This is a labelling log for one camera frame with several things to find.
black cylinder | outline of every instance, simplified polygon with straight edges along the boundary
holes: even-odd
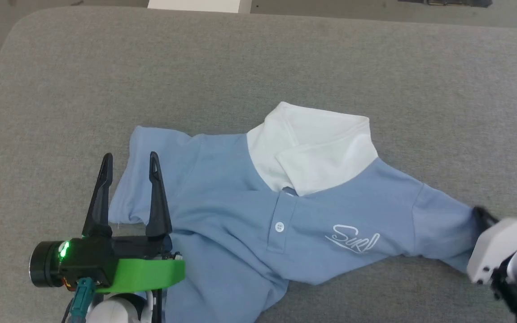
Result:
[[[63,286],[59,274],[59,246],[63,241],[43,241],[35,247],[29,259],[29,278],[38,288]]]

gray fabric surface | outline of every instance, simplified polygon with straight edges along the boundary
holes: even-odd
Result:
[[[0,323],[60,321],[70,293],[33,287],[29,255],[38,241],[80,233],[102,155],[114,154],[115,188],[135,125],[240,133],[281,100],[368,116],[390,165],[517,215],[515,29],[45,10],[20,21],[0,53]],[[441,262],[396,258],[291,284],[259,321],[513,318]]]

green plastic part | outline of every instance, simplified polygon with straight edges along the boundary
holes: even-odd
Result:
[[[119,259],[113,285],[97,288],[97,292],[143,292],[168,288],[184,278],[184,260]]]

button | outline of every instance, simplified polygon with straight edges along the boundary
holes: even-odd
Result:
[[[282,222],[277,222],[277,223],[275,224],[275,230],[276,230],[277,232],[285,231],[285,224],[284,224],[284,223],[282,223]]]

shirt logo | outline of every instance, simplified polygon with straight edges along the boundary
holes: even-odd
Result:
[[[349,225],[337,224],[333,227],[334,232],[338,235],[332,235],[331,237],[324,236],[326,239],[332,241],[337,244],[339,247],[343,247],[348,249],[354,253],[366,253],[380,239],[380,234],[375,233],[371,239],[364,238],[361,239],[358,237],[359,230],[356,227],[351,227]]]

